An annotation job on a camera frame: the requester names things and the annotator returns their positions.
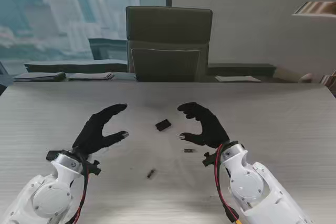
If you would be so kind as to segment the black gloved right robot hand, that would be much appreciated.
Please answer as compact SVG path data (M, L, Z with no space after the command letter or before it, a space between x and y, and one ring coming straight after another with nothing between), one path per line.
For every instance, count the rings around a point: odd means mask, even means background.
M180 140L211 148L218 148L221 144L230 142L220 121L209 109L196 102L189 102L180 105L177 110L183 112L187 119L200 122L202 127L201 134L184 132L179 135Z

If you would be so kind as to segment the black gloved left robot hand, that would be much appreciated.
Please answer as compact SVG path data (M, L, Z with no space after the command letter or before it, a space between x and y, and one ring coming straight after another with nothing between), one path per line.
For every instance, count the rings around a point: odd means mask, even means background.
M72 150L88 156L128 137L129 133L126 131L120 131L108 136L103 136L102 134L104 126L110 119L126 108L127 104L115 104L93 114L77 136L72 145Z

